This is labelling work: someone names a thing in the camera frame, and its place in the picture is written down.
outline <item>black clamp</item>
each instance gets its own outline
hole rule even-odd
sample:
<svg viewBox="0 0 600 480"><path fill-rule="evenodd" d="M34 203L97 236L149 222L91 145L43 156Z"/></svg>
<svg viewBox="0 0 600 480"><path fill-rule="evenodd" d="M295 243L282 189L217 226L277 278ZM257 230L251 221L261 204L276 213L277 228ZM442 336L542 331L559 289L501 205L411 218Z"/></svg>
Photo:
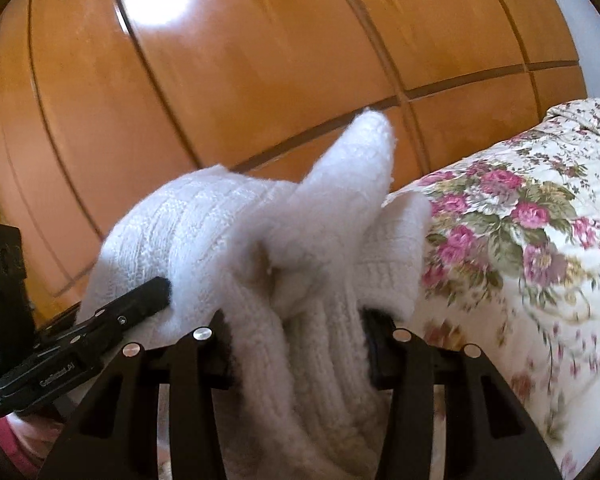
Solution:
<svg viewBox="0 0 600 480"><path fill-rule="evenodd" d="M445 480L560 480L538 428L476 345L427 345L386 314L363 313L371 380L392 389L376 480L429 478L434 385L445 387Z"/></svg>
<svg viewBox="0 0 600 480"><path fill-rule="evenodd" d="M38 480L155 480L160 384L170 384L175 479L224 480L211 389L232 385L222 312L175 345L126 345L76 408Z"/></svg>
<svg viewBox="0 0 600 480"><path fill-rule="evenodd" d="M371 380L392 389L376 480L429 479L434 385L445 385L445 480L559 480L551 453L515 394L475 345L428 346L375 310L363 313ZM232 384L222 312L175 345L120 352L80 404L39 480L155 480L157 399L170 386L174 480L224 480L211 389Z"/></svg>
<svg viewBox="0 0 600 480"><path fill-rule="evenodd" d="M154 278L80 325L62 316L37 332L26 277L20 231L0 224L0 416L36 412L95 377L123 333L169 304L169 281Z"/></svg>

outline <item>pink rose pattern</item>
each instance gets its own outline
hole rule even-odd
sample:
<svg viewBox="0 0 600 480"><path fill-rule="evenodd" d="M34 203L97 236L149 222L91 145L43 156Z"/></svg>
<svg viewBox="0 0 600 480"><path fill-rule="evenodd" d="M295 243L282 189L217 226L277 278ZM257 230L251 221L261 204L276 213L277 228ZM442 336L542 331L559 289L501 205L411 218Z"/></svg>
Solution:
<svg viewBox="0 0 600 480"><path fill-rule="evenodd" d="M581 113L579 103L563 107ZM516 319L530 316L538 326L546 358L534 350L535 358L529 359L527 369L510 375L509 384L525 405L541 402L542 397L550 401L544 420L536 423L551 446L562 445L568 426L564 386L568 381L579 384L600 374L599 338L590 330L587 317L599 307L588 304L587 296L600 291L600 271L597 267L588 270L580 260L582 253L563 249L597 251L600 258L600 209L597 214L586 206L581 209L584 214L577 211L595 200L594 190L600 188L600 184L595 188L589 184L594 178L600 183L600 142L583 150L581 159L543 151L549 143L560 146L564 142L563 152L571 153L574 142L597 142L596 133L574 123L568 125L581 140L563 141L559 129L566 122L553 118L504 142L510 152L500 155L503 151L499 148L496 156L487 154L469 163L460 162L424 177L416 185L426 187L422 191L432 203L434 216L422 277L426 298L446 298L448 306L466 310L471 316L475 311L475 319L482 318L485 308L503 309L503 323L495 338L488 331L465 338L462 326L458 326L455 330L463 334L462 341L488 347L495 342L496 348L507 347L512 344L509 334ZM589 160L589 153L596 153L596 157ZM593 164L599 169L593 170ZM480 209L474 198L480 194L474 190L507 200L499 201L500 208L493 214L493 209ZM509 297L504 296L505 282ZM505 308L507 303L503 302L511 301L514 288L520 292L522 305ZM548 322L553 312L562 317ZM427 339L432 344L446 341L452 323L440 325L432 320L426 326ZM509 348L505 355L515 353ZM574 478L582 467L580 459L569 448L561 449L563 476Z"/></svg>
<svg viewBox="0 0 600 480"><path fill-rule="evenodd" d="M442 180L451 180L454 177L453 171L436 171L435 173L429 173L426 176L423 176L419 181L419 186L430 186L431 184L435 184L436 182L440 182Z"/></svg>
<svg viewBox="0 0 600 480"><path fill-rule="evenodd" d="M533 202L518 202L511 217L527 229L544 227L549 222L549 212Z"/></svg>

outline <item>floral bedspread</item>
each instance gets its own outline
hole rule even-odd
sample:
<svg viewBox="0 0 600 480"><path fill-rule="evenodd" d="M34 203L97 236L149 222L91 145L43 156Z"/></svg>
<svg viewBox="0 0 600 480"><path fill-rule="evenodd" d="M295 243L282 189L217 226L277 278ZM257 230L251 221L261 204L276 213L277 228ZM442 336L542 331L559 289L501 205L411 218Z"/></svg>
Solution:
<svg viewBox="0 0 600 480"><path fill-rule="evenodd" d="M480 345L574 478L600 445L600 99L405 189L433 208L409 328Z"/></svg>

